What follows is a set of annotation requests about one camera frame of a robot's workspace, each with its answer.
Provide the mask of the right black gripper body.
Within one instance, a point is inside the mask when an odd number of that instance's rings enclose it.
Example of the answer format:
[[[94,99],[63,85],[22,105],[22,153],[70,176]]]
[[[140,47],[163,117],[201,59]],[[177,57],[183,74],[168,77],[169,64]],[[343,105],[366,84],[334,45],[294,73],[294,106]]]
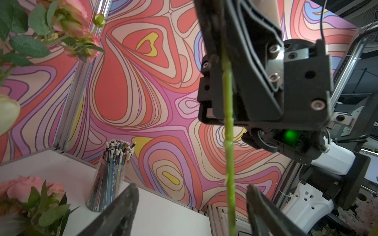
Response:
[[[330,56],[324,40],[262,40],[231,59],[233,124],[248,145],[310,165],[326,152]]]

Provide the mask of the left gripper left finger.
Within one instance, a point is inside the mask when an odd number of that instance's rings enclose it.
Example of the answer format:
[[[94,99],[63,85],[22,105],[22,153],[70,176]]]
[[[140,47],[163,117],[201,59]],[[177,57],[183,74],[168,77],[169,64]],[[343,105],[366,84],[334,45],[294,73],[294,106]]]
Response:
[[[130,236],[139,191],[130,184],[79,236]]]

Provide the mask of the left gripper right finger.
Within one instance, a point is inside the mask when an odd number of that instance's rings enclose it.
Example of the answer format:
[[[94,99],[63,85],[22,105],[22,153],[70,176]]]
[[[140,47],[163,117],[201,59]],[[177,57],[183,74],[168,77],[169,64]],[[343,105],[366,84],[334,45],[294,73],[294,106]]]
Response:
[[[253,236],[305,236],[258,188],[247,186],[247,212]]]

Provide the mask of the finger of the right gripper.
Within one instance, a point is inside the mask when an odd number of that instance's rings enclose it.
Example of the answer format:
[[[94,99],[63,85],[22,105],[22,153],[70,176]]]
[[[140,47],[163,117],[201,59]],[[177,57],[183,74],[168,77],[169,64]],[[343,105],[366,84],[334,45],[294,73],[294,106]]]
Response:
[[[227,1],[227,51],[237,121],[277,121],[284,114],[281,29],[252,1]]]
[[[210,63],[221,63],[223,1],[195,0],[195,10]]]

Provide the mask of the pink peach rose spray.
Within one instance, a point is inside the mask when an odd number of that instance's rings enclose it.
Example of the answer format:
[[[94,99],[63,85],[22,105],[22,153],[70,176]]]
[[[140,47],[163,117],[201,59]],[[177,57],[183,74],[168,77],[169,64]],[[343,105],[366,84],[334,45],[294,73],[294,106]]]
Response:
[[[62,236],[73,212],[62,183],[40,177],[1,183],[2,236]]]

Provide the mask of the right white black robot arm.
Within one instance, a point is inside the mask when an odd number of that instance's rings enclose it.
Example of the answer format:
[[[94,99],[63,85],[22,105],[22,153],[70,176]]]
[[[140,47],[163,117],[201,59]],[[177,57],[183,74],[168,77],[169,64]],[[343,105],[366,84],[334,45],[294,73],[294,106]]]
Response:
[[[247,214],[254,236],[305,236],[334,209],[348,209],[370,158],[332,140],[336,117],[325,37],[283,40],[275,1],[196,1],[206,55],[199,121],[225,128],[228,233],[237,234],[234,128],[255,149],[304,165],[289,203],[278,209],[253,185]]]

